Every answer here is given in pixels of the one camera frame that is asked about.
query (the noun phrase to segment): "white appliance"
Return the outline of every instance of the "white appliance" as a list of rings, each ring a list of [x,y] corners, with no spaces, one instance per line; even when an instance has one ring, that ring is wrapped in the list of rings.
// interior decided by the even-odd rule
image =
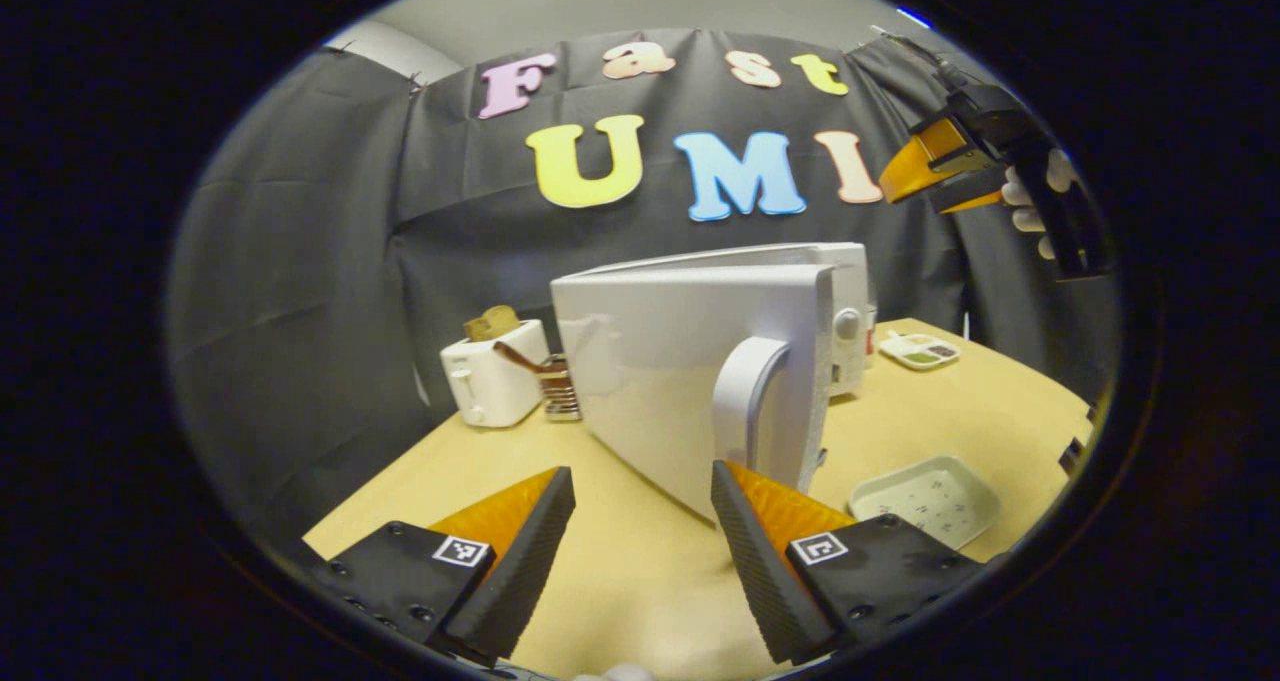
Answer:
[[[859,243],[751,244],[698,253],[678,253],[641,261],[612,262],[586,274],[613,274],[636,268],[762,266],[777,262],[831,265],[832,334],[831,394],[851,394],[861,385],[869,366],[867,333],[870,330],[870,298],[867,289],[867,248]]]
[[[836,266],[804,257],[627,262],[550,284],[582,422],[710,521],[717,458],[800,490],[817,470]]]
[[[462,339],[440,349],[440,364],[462,420],[472,426],[515,426],[543,399],[541,385],[525,367],[498,356],[495,342],[535,364],[550,356],[543,323],[535,317],[488,342]]]

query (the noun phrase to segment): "white tray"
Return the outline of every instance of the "white tray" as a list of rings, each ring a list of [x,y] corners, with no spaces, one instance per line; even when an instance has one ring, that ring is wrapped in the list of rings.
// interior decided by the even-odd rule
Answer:
[[[854,488],[854,518],[896,513],[959,550],[1000,516],[1000,498],[960,458],[941,456]]]

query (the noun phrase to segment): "blue letter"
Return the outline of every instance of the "blue letter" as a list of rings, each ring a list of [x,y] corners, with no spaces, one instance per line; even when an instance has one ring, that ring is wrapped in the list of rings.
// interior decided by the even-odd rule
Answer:
[[[719,189],[740,212],[750,212],[755,206],[755,192],[760,195],[760,211],[800,212],[804,198],[796,192],[791,166],[787,164],[787,137],[759,131],[746,140],[746,152],[739,161],[717,134],[678,134],[675,142],[689,156],[694,174],[694,204],[689,216],[694,221],[728,219],[731,207],[724,204]]]

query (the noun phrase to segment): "wooden table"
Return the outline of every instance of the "wooden table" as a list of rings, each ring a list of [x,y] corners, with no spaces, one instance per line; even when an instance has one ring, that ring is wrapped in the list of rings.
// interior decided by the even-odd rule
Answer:
[[[910,320],[878,325],[959,346],[952,366],[915,373],[879,356],[855,398],[829,407],[827,461],[809,494],[847,512],[859,483],[934,456],[960,457],[996,490],[998,521],[961,549],[987,561],[1018,541],[1066,481],[1057,460],[1087,442],[1087,405],[992,349]],[[384,522],[428,526],[552,466],[573,471],[577,508],[511,661],[572,678],[621,662],[658,678],[758,677],[769,661],[723,535],[632,471],[581,422],[536,411],[512,429],[454,415],[316,525],[305,540],[332,558]]]

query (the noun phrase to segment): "colorful foam letter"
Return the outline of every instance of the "colorful foam letter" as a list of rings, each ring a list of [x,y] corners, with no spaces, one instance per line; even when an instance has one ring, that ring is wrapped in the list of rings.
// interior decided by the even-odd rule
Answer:
[[[781,215],[805,210],[805,201],[796,192],[787,164],[785,134],[771,131],[751,134],[741,161],[717,134],[678,134],[672,143],[685,151],[692,169],[695,202],[689,209],[689,216],[694,221],[727,219],[732,209],[721,197],[721,188],[740,212],[751,211],[755,192],[762,188],[760,211]]]
[[[858,152],[858,137],[849,131],[820,131],[813,140],[824,145],[836,161],[840,189],[836,195],[846,204],[873,204],[884,197],[867,172],[867,163]]]
[[[831,63],[823,61],[814,52],[805,52],[803,56],[792,58],[791,63],[804,69],[804,76],[815,90],[832,93],[832,96],[845,96],[849,87],[832,78],[838,72]]]
[[[584,179],[577,170],[577,137],[582,127],[577,124],[550,125],[534,131],[525,140],[534,148],[534,166],[538,172],[538,189],[556,206],[588,207],[613,204],[640,186],[644,161],[640,159],[640,138],[636,129],[644,119],[635,115],[604,116],[595,122],[595,129],[609,137],[613,170],[603,179]]]
[[[759,52],[730,51],[724,55],[724,61],[728,61],[728,70],[745,84],[768,90],[776,90],[782,84],[782,76],[769,69],[772,63]]]
[[[534,93],[543,84],[543,69],[550,69],[553,65],[556,65],[556,56],[544,52],[485,70],[480,76],[484,76],[485,82],[489,83],[489,96],[485,97],[480,118],[493,119],[503,113],[529,106],[529,97],[520,90]]]
[[[604,76],[612,79],[630,79],[631,76],[660,74],[676,67],[675,58],[667,58],[658,44],[652,40],[637,40],[622,44],[604,51]]]

